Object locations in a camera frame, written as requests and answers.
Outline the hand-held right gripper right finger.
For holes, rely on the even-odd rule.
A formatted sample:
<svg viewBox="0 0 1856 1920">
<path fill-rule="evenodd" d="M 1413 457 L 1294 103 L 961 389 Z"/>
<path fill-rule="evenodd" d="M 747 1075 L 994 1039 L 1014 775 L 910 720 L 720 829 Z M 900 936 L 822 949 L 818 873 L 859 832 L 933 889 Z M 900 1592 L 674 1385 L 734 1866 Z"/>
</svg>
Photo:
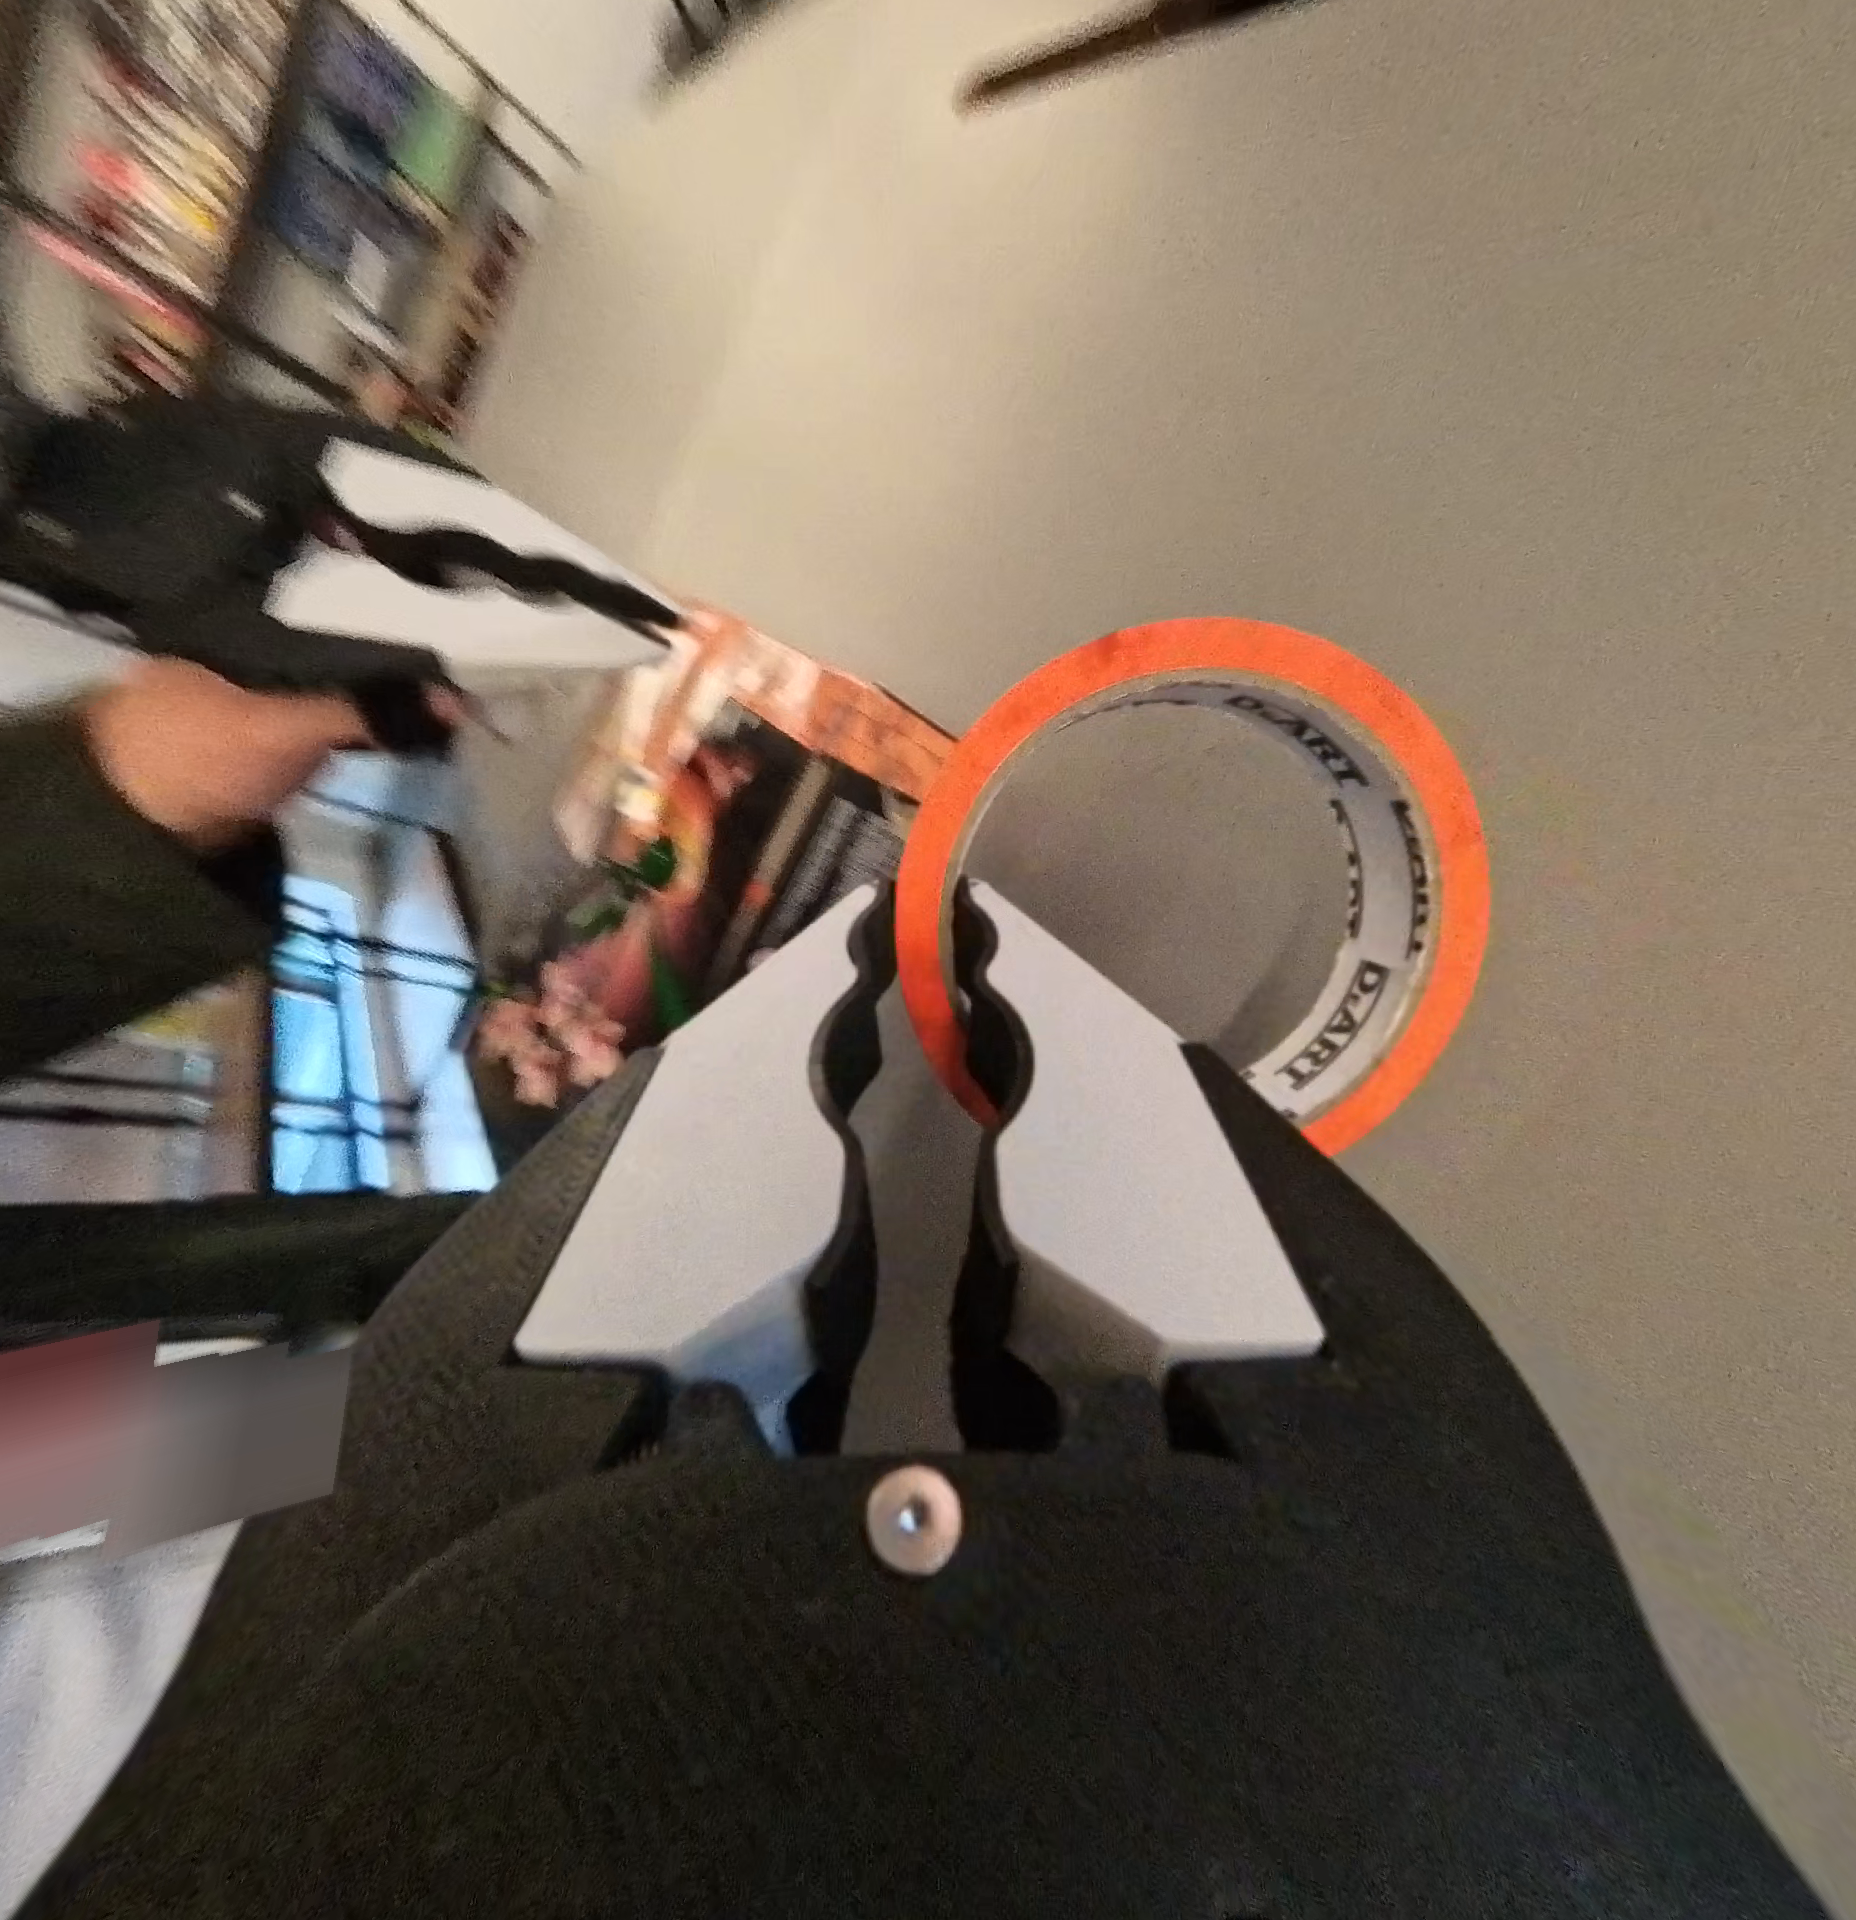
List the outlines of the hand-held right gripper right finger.
<svg viewBox="0 0 1856 1920">
<path fill-rule="evenodd" d="M 981 1113 L 946 1313 L 965 1452 L 1049 1452 L 1108 1383 L 1306 1363 L 1324 1326 L 1179 1036 L 989 882 L 954 915 Z"/>
</svg>

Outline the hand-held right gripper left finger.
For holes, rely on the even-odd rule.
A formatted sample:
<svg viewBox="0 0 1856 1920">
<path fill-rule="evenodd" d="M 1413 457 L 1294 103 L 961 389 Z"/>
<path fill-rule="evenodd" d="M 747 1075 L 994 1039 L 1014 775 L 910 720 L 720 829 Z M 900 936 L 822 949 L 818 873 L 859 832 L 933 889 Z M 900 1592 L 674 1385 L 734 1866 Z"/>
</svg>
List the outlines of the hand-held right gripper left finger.
<svg viewBox="0 0 1856 1920">
<path fill-rule="evenodd" d="M 873 1321 L 851 1113 L 882 1070 L 888 884 L 854 884 L 651 1057 L 510 1356 L 736 1388 L 835 1454 Z"/>
</svg>

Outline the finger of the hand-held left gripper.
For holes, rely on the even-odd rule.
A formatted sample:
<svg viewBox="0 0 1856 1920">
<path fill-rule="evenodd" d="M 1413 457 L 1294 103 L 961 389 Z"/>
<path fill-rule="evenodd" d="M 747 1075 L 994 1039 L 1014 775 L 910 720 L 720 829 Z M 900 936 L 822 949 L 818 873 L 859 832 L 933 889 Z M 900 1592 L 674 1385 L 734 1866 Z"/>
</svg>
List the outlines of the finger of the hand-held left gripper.
<svg viewBox="0 0 1856 1920">
<path fill-rule="evenodd" d="M 685 607 L 632 580 L 559 520 L 459 467 L 328 439 L 319 490 L 365 556 L 412 576 L 461 567 L 532 599 L 567 599 L 613 622 L 685 622 Z"/>
<path fill-rule="evenodd" d="M 299 556 L 266 585 L 266 616 L 299 635 L 370 636 L 434 651 L 450 670 L 626 670 L 667 636 L 573 599 L 510 586 L 422 586 L 370 556 Z"/>
</svg>

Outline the black shelving rack with goods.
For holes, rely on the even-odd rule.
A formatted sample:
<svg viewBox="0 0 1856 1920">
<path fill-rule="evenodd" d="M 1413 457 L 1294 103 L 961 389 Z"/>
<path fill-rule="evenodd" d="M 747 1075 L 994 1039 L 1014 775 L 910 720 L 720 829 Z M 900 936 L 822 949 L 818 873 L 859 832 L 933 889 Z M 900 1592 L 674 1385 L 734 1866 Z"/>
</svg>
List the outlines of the black shelving rack with goods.
<svg viewBox="0 0 1856 1920">
<path fill-rule="evenodd" d="M 0 337 L 52 406 L 450 448 L 573 137 L 455 5 L 0 5 Z"/>
</svg>

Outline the black flower-print cardboard box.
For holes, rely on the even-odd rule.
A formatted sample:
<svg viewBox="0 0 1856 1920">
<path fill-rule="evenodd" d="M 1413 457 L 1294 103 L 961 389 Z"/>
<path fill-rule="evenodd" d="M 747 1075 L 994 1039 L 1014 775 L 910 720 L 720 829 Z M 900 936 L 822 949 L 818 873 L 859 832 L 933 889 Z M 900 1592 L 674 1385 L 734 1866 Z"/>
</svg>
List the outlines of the black flower-print cardboard box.
<svg viewBox="0 0 1856 1920">
<path fill-rule="evenodd" d="M 471 1032 L 519 1151 L 863 882 L 954 738 L 877 683 L 691 607 L 595 698 L 505 889 Z"/>
</svg>

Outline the orange tape roll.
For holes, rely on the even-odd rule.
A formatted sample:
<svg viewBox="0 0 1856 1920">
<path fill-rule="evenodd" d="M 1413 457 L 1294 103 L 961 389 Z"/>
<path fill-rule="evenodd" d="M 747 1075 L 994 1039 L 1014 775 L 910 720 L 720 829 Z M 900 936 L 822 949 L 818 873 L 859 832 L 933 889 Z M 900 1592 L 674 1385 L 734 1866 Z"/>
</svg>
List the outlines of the orange tape roll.
<svg viewBox="0 0 1856 1920">
<path fill-rule="evenodd" d="M 1128 705 L 1236 716 L 1324 782 L 1349 862 L 1324 994 L 1240 1075 L 1340 1158 L 1395 1118 L 1457 1036 L 1489 949 L 1484 826 L 1437 720 L 1376 665 L 1259 617 L 1166 617 L 1096 636 L 1012 683 L 944 754 L 892 884 L 900 1000 L 944 1090 L 1004 1118 L 965 1061 L 954 893 L 1012 766 Z"/>
</svg>

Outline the person's left hand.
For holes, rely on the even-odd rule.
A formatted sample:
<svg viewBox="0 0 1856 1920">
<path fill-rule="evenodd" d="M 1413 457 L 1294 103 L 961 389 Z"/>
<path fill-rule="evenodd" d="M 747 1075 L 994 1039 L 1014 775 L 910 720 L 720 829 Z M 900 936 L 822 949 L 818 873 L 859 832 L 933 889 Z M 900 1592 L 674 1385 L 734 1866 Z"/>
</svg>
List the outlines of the person's left hand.
<svg viewBox="0 0 1856 1920">
<path fill-rule="evenodd" d="M 336 696 L 258 696 L 192 661 L 140 661 L 80 701 L 104 782 L 192 852 L 266 829 L 341 753 L 374 753 Z"/>
</svg>

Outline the person's white shirt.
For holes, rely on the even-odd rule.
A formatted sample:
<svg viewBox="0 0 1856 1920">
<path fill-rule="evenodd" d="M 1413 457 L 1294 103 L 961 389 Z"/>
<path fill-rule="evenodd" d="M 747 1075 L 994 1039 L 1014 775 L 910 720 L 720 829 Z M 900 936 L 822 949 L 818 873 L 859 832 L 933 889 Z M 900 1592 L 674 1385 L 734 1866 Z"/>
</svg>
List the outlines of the person's white shirt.
<svg viewBox="0 0 1856 1920">
<path fill-rule="evenodd" d="M 104 1525 L 0 1551 L 0 1917 L 96 1808 L 186 1653 L 240 1534 L 131 1558 Z"/>
</svg>

